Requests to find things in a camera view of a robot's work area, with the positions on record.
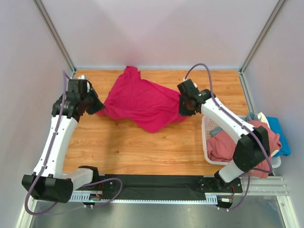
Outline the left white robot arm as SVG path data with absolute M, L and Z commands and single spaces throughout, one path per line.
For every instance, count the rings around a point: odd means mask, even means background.
M 31 175 L 24 175 L 22 186 L 36 200 L 66 203 L 73 191 L 85 186 L 96 190 L 100 185 L 97 167 L 82 165 L 70 174 L 63 165 L 72 134 L 84 113 L 104 109 L 92 84 L 81 76 L 67 82 L 67 91 L 53 104 L 49 135 L 42 155 Z

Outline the magenta t shirt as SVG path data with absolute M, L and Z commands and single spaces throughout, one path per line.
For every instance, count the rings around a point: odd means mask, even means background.
M 130 119 L 150 133 L 187 119 L 179 115 L 180 93 L 141 78 L 134 66 L 127 66 L 111 88 L 105 108 L 96 114 L 113 120 Z

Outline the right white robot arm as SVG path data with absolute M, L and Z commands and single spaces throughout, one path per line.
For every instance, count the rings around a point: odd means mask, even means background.
M 214 175 L 214 186 L 218 191 L 226 191 L 236 178 L 269 159 L 271 152 L 266 128 L 245 122 L 210 90 L 200 91 L 190 79 L 183 80 L 177 87 L 180 92 L 179 115 L 203 114 L 221 127 L 236 145 L 232 160 Z

